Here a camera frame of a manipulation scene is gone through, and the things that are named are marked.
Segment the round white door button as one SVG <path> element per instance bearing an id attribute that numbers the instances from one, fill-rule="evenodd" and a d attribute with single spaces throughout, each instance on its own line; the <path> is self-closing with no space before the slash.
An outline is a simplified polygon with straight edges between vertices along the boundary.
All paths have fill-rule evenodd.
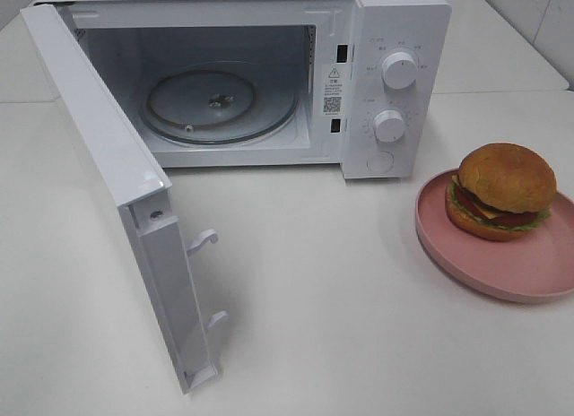
<path id="1" fill-rule="evenodd" d="M 374 175 L 385 175 L 393 166 L 394 155 L 391 152 L 376 152 L 367 158 L 367 168 Z"/>

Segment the white microwave knob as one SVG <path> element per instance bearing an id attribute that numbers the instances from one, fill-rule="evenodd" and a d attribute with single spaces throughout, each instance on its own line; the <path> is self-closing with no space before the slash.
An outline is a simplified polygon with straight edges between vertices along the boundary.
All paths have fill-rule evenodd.
<path id="1" fill-rule="evenodd" d="M 380 143 L 394 143 L 405 133 L 403 115 L 395 109 L 386 109 L 373 118 L 373 132 Z"/>
<path id="2" fill-rule="evenodd" d="M 395 51 L 382 62 L 382 79 L 385 85 L 402 90 L 414 83 L 418 72 L 415 57 L 408 51 Z"/>

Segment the white microwave door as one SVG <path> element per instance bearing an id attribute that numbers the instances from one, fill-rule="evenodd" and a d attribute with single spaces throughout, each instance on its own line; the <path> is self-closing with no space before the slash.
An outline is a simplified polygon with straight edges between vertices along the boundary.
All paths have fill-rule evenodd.
<path id="1" fill-rule="evenodd" d="M 215 230 L 185 242 L 170 205 L 169 178 L 109 91 L 55 6 L 21 12 L 88 169 L 113 199 L 183 393 L 218 375 L 215 331 L 228 314 L 204 316 L 192 257 Z"/>

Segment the burger with sesame-free bun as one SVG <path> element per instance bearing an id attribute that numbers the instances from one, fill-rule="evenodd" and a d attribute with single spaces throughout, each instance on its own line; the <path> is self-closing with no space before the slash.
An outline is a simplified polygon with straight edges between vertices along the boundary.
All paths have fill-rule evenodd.
<path id="1" fill-rule="evenodd" d="M 553 169 L 514 143 L 488 143 L 465 156 L 445 191 L 448 218 L 490 241 L 518 239 L 551 215 L 557 195 Z"/>

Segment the pink round plate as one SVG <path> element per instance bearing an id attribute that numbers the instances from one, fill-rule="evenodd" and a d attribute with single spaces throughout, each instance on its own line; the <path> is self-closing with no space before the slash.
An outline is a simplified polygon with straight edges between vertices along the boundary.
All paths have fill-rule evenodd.
<path id="1" fill-rule="evenodd" d="M 415 203 L 422 247 L 446 273 L 496 299 L 542 303 L 573 294 L 573 201 L 559 193 L 550 218 L 528 235 L 493 242 L 456 227 L 445 193 L 453 169 L 428 180 Z"/>

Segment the glass microwave turntable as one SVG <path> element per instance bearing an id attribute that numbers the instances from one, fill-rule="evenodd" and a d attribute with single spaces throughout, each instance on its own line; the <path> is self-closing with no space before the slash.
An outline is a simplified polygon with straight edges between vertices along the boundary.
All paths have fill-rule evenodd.
<path id="1" fill-rule="evenodd" d="M 215 146 L 272 132 L 290 120 L 298 101 L 297 80 L 286 69 L 215 61 L 157 81 L 141 113 L 164 138 Z"/>

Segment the white warning label sticker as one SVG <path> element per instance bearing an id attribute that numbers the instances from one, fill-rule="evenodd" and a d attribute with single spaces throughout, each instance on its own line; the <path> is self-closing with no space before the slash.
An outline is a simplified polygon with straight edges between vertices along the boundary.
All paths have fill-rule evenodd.
<path id="1" fill-rule="evenodd" d="M 321 110 L 323 114 L 329 117 L 341 115 L 344 102 L 344 65 L 324 65 L 322 68 L 321 82 Z"/>

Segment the white microwave oven body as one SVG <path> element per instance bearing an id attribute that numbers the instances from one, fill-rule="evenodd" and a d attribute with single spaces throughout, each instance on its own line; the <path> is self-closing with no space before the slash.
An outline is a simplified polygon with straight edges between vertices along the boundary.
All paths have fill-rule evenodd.
<path id="1" fill-rule="evenodd" d="M 336 164 L 345 178 L 403 178 L 413 171 L 447 32 L 446 0 L 36 0 L 63 14 L 84 54 L 165 169 Z M 417 61 L 413 84 L 385 85 L 395 51 Z M 193 145 L 156 134 L 141 108 L 160 79 L 196 65 L 240 61 L 286 69 L 299 101 L 290 120 L 241 143 Z M 322 68 L 343 64 L 342 114 L 325 116 Z M 380 143 L 373 118 L 395 109 L 404 135 Z M 391 152 L 372 174 L 367 158 Z"/>

